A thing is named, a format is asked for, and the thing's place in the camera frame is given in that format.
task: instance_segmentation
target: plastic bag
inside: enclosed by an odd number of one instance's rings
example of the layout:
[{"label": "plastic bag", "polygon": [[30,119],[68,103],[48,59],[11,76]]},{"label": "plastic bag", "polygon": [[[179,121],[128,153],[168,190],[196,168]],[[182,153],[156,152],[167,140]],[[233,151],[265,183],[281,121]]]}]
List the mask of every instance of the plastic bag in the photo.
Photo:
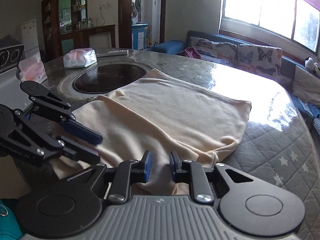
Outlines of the plastic bag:
[{"label": "plastic bag", "polygon": [[63,57],[64,68],[87,67],[97,62],[93,49],[74,49]]},{"label": "plastic bag", "polygon": [[40,53],[19,62],[21,81],[31,80],[42,83],[47,79]]}]

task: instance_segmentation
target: blue sofa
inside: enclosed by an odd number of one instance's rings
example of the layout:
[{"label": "blue sofa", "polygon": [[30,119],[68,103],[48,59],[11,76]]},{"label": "blue sofa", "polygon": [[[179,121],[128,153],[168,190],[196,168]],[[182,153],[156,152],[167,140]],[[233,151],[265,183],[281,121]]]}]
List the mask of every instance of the blue sofa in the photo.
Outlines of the blue sofa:
[{"label": "blue sofa", "polygon": [[[190,37],[199,37],[199,38],[207,39],[209,41],[214,41],[214,42],[230,42],[230,43],[233,43],[236,45],[249,44],[246,41],[241,41],[241,40],[230,38],[230,37],[223,36],[223,35],[208,34],[208,33],[196,32],[196,31],[188,31],[186,42],[167,41],[167,42],[164,42],[161,44],[154,45],[150,49],[150,51],[176,55],[180,51],[184,50],[187,47],[187,44],[189,44]],[[282,56],[282,60],[281,60],[281,85],[290,94],[292,101],[294,102],[296,108],[301,112],[307,125],[311,128],[312,122],[313,122],[313,116],[303,108],[303,106],[299,102],[298,98],[296,98],[294,95],[292,95],[292,82],[294,79],[296,65],[303,68],[305,71],[307,71],[303,65],[301,65],[298,62],[295,62],[287,57]]]}]

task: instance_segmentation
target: cream towel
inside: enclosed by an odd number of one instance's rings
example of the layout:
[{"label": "cream towel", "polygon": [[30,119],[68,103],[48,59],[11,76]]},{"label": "cream towel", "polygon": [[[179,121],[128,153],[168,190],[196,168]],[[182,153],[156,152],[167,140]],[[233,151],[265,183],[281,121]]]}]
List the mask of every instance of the cream towel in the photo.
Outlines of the cream towel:
[{"label": "cream towel", "polygon": [[[241,142],[250,109],[250,102],[226,98],[154,69],[73,113],[78,122],[102,134],[102,144],[86,145],[112,167],[140,160],[145,150],[151,151],[150,180],[139,186],[152,194],[170,195],[188,193],[185,184],[172,182],[170,152],[212,167]],[[57,160],[52,163],[59,177],[67,175],[65,166]]]}]

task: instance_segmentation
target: butterfly pattern cushion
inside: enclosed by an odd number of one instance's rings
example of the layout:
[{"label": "butterfly pattern cushion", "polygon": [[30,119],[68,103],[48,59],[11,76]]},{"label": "butterfly pattern cushion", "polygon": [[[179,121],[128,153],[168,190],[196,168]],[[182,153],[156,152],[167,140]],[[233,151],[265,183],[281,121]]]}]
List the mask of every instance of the butterfly pattern cushion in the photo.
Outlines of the butterfly pattern cushion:
[{"label": "butterfly pattern cushion", "polygon": [[220,59],[221,63],[228,61],[231,64],[233,63],[237,50],[237,45],[235,44],[229,42],[213,42],[198,37],[190,37],[188,46],[195,47],[196,51],[201,55]]},{"label": "butterfly pattern cushion", "polygon": [[280,81],[282,49],[253,45],[238,45],[238,68],[252,74]]},{"label": "butterfly pattern cushion", "polygon": [[229,67],[233,67],[232,63],[230,63],[229,61],[227,61],[225,59],[209,57],[209,56],[206,56],[206,55],[201,55],[201,59],[205,60],[205,61],[210,61],[210,62],[213,62],[213,63],[219,63],[219,64],[226,65],[226,66],[229,66]]}]

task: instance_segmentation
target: doorway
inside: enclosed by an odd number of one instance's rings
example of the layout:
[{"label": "doorway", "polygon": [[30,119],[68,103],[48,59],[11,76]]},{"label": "doorway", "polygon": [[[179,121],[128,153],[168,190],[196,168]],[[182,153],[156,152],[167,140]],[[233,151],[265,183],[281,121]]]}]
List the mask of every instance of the doorway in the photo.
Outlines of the doorway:
[{"label": "doorway", "polygon": [[136,13],[132,17],[132,24],[148,24],[146,28],[146,47],[160,43],[160,15],[161,0],[132,0]]},{"label": "doorway", "polygon": [[[137,39],[139,41],[142,35],[145,42],[143,48],[164,42],[166,0],[118,0],[118,2],[120,48],[135,48],[134,42]],[[144,34],[135,33],[137,24],[141,24]]]}]

